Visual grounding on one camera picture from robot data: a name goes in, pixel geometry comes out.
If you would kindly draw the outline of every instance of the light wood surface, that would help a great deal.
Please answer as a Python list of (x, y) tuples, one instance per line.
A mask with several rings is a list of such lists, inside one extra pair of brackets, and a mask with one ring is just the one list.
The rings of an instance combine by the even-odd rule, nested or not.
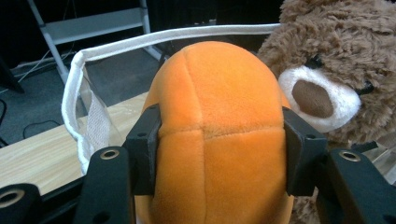
[[(146, 93), (109, 107), (121, 139), (138, 120)], [(0, 149), (0, 188), (32, 183), (45, 194), (81, 176), (77, 142), (62, 125)]]

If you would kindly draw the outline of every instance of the brown teddy bear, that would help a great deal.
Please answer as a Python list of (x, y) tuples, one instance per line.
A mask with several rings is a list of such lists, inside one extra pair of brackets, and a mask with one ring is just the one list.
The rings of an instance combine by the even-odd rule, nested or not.
[[(286, 0), (281, 26), (258, 57), (291, 108), (330, 147), (396, 131), (396, 4), (384, 0)], [(315, 197), (297, 197), (290, 223), (318, 223)]]

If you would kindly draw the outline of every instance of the orange stuffed object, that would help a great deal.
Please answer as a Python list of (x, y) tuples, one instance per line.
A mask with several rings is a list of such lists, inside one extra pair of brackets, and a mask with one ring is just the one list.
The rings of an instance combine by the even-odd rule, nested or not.
[(172, 56), (145, 108), (160, 104), (153, 196), (144, 223), (287, 223), (286, 141), (276, 78), (237, 46), (203, 42)]

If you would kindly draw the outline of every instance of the stuffed animal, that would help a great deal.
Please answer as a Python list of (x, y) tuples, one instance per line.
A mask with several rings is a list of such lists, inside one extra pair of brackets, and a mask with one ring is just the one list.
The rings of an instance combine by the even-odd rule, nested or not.
[(203, 42), (173, 55), (144, 108), (159, 104), (153, 196), (143, 223), (288, 223), (286, 140), (275, 76), (237, 46)]
[[(286, 0), (281, 26), (258, 57), (292, 110), (331, 147), (396, 130), (396, 5), (384, 0)], [(296, 197), (290, 223), (318, 223), (313, 197)]]

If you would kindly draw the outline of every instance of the gray carpet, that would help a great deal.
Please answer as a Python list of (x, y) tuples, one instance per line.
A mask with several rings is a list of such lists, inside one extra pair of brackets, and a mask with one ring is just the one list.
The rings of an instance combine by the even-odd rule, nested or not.
[[(87, 64), (92, 83), (107, 105), (148, 91), (158, 62), (142, 49)], [(63, 124), (61, 103), (64, 84), (54, 66), (21, 82), (25, 93), (6, 91), (0, 99), (7, 113), (0, 136), (8, 144)]]

